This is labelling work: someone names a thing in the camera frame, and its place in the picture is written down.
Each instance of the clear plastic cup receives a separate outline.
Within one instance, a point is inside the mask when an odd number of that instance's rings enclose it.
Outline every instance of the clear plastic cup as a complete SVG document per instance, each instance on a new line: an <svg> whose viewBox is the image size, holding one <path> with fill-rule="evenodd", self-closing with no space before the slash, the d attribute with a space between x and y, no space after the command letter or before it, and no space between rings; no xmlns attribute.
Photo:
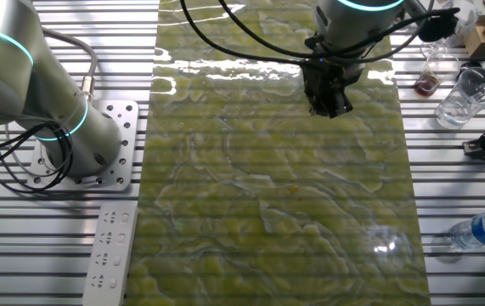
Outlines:
<svg viewBox="0 0 485 306"><path fill-rule="evenodd" d="M451 9L460 8L459 13L455 15L459 20L455 27L455 33L448 38L443 38L437 42L423 42L420 50L423 56L437 51L447 51L448 48L460 47L465 44L465 39L477 24L477 8L472 0L447 0L444 3L438 3L434 9Z"/></svg>
<svg viewBox="0 0 485 306"><path fill-rule="evenodd" d="M438 51L427 58L420 77L414 84L416 93L428 97L440 84L454 80L460 72L460 62L451 53Z"/></svg>
<svg viewBox="0 0 485 306"><path fill-rule="evenodd" d="M459 129L485 108L485 69L463 71L452 92L435 109L438 123Z"/></svg>

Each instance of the metal mounting plate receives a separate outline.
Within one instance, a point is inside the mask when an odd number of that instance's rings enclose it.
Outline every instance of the metal mounting plate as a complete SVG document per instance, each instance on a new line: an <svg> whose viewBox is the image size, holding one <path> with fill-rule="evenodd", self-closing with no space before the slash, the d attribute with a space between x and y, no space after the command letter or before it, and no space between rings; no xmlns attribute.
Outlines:
<svg viewBox="0 0 485 306"><path fill-rule="evenodd" d="M122 144L115 161L103 172L86 178L65 178L48 191L53 192L122 192L131 184L133 174L134 147L137 135L138 104L134 101L94 101L93 106L114 119L120 128ZM31 171L46 175L55 167L49 162L45 147L37 141L32 154ZM53 180L54 176L38 178L29 176L27 183L33 187L43 187Z"/></svg>

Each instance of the power outlet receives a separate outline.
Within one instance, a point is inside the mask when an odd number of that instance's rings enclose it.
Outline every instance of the power outlet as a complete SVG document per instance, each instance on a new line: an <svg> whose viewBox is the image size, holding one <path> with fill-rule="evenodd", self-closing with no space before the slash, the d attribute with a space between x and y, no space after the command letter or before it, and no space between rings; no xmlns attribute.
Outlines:
<svg viewBox="0 0 485 306"><path fill-rule="evenodd" d="M100 208L83 306L123 304L137 214L135 201L107 203Z"/></svg>

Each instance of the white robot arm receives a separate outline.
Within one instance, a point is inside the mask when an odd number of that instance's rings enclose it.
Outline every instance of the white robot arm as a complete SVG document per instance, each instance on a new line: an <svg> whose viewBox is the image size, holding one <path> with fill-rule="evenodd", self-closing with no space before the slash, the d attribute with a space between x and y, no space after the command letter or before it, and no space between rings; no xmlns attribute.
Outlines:
<svg viewBox="0 0 485 306"><path fill-rule="evenodd" d="M100 172L121 148L117 124L87 102L52 54L28 0L0 0L0 124L12 121L27 130L59 122L73 144L72 178ZM64 162L52 131L39 132L37 139L56 167Z"/></svg>
<svg viewBox="0 0 485 306"><path fill-rule="evenodd" d="M323 69L303 68L303 72L310 81L305 84L312 112L334 117L352 109L344 87L358 80L364 66L361 56L373 42L340 57L327 54L388 29L403 11L413 17L427 12L418 0L317 1L316 36L305 43L319 54L308 60ZM12 121L27 130L56 121L68 131L73 144L72 178L102 171L120 151L118 126L93 108L52 54L29 0L0 0L0 124ZM50 161L60 165L63 158L53 132L41 131L37 139L48 149Z"/></svg>

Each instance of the plastic water bottle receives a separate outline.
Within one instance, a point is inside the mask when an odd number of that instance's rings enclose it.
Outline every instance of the plastic water bottle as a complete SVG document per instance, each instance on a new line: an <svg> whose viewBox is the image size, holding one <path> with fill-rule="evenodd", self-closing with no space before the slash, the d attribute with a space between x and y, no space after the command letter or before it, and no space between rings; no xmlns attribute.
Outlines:
<svg viewBox="0 0 485 306"><path fill-rule="evenodd" d="M456 252L468 252L485 246L485 212L454 225L449 234Z"/></svg>

